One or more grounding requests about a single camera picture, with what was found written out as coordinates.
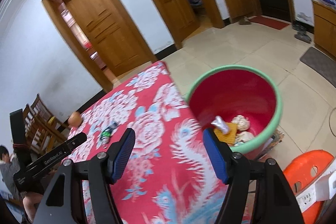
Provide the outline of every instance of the green bucket rim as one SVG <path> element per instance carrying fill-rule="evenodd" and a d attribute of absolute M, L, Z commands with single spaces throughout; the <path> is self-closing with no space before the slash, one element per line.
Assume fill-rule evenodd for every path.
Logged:
<path fill-rule="evenodd" d="M 231 146 L 231 150 L 233 152 L 240 152 L 242 154 L 246 154 L 248 152 L 251 152 L 258 147 L 260 147 L 262 144 L 264 144 L 274 133 L 274 131 L 277 129 L 280 119 L 282 116 L 282 108 L 283 108 L 283 103 L 281 99 L 280 92 L 278 90 L 277 85 L 273 82 L 273 80 L 263 73 L 262 71 L 252 68 L 249 66 L 243 66 L 243 65 L 225 65 L 221 66 L 215 69 L 212 69 L 203 75 L 201 75 L 192 85 L 191 89 L 189 90 L 187 96 L 186 96 L 186 101 L 189 103 L 191 96 L 193 95 L 195 89 L 198 87 L 198 85 L 206 78 L 210 77 L 211 75 L 214 75 L 217 72 L 224 71 L 224 70 L 229 70 L 229 69 L 239 69 L 239 70 L 247 70 L 250 72 L 255 73 L 256 75 L 259 75 L 263 79 L 265 79 L 273 88 L 274 93 L 276 95 L 276 108 L 273 114 L 272 119 L 268 123 L 268 125 L 264 128 L 262 132 L 259 133 L 255 138 L 252 140 L 248 141 L 247 143 L 241 144 L 239 146 Z"/>

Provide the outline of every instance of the gray floor mat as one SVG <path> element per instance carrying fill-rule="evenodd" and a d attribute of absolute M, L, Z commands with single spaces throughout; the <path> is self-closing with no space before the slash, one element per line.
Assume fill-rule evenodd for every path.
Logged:
<path fill-rule="evenodd" d="M 302 63 L 321 74 L 336 88 L 336 62 L 319 50 L 310 47 L 300 58 Z"/>

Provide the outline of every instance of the screw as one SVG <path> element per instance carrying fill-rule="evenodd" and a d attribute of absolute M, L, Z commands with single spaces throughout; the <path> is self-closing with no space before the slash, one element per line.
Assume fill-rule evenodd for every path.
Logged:
<path fill-rule="evenodd" d="M 268 159 L 268 160 L 267 160 L 267 163 L 268 163 L 269 165 L 275 165 L 277 162 L 275 161 L 275 159 Z"/>
<path fill-rule="evenodd" d="M 99 159 L 103 159 L 103 158 L 105 158 L 106 157 L 106 153 L 105 152 L 99 152 L 98 154 L 97 154 L 97 158 L 99 158 Z"/>
<path fill-rule="evenodd" d="M 233 152 L 232 157 L 234 157 L 235 159 L 240 159 L 242 157 L 242 154 L 239 152 Z"/>
<path fill-rule="evenodd" d="M 69 166 L 71 164 L 71 160 L 67 159 L 63 162 L 64 166 Z"/>

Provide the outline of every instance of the red tablecloth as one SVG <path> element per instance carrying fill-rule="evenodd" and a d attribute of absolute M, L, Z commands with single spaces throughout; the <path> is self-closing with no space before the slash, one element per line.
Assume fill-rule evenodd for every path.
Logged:
<path fill-rule="evenodd" d="M 111 192 L 124 223 L 214 223 L 226 186 L 216 178 L 202 143 L 198 121 L 161 61 L 105 95 L 83 114 L 87 141 L 71 156 L 88 160 L 133 128 L 135 146 L 122 178 Z M 113 121 L 118 129 L 102 145 L 101 130 Z M 88 182 L 83 182 L 88 223 L 95 223 Z M 245 210 L 243 223 L 249 223 Z"/>

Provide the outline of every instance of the orange plastic stool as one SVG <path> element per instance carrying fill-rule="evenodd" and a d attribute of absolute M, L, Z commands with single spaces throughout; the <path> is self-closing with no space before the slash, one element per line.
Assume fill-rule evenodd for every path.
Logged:
<path fill-rule="evenodd" d="M 303 190 L 316 177 L 323 173 L 330 162 L 334 160 L 334 156 L 324 150 L 313 150 L 296 157 L 283 171 L 289 185 L 295 189 L 295 183 L 301 183 Z M 317 167 L 317 175 L 311 176 L 311 169 Z M 302 213 L 305 224 L 314 224 L 319 216 L 322 201 L 315 202 L 309 209 Z"/>

